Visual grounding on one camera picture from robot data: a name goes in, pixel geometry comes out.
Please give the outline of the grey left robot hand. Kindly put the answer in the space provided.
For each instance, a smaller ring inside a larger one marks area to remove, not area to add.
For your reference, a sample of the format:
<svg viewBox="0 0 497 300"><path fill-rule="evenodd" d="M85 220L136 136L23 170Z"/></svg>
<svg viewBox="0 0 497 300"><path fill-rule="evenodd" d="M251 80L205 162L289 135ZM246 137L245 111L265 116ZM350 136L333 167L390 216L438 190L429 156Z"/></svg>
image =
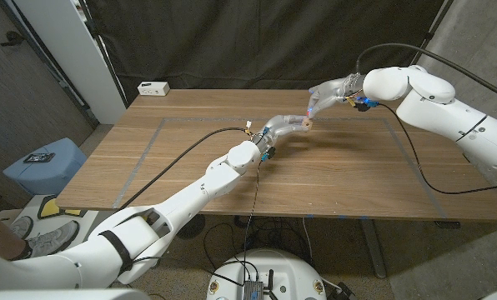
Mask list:
<svg viewBox="0 0 497 300"><path fill-rule="evenodd" d="M253 137L253 143L261 154L273 147L280 137L290 133L306 133L312 127L312 120L301 115L277 115L267 121Z"/></svg>

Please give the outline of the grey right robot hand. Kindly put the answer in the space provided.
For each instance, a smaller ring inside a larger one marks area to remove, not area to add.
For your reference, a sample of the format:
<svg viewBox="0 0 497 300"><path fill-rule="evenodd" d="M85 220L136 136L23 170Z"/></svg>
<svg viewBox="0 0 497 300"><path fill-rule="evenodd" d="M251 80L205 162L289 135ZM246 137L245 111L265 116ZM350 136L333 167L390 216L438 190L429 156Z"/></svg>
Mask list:
<svg viewBox="0 0 497 300"><path fill-rule="evenodd" d="M310 119L335 103L345 103L346 97L360 93L363 88L365 75L352 73L347 77L328 80L309 89L310 99L307 116Z"/></svg>

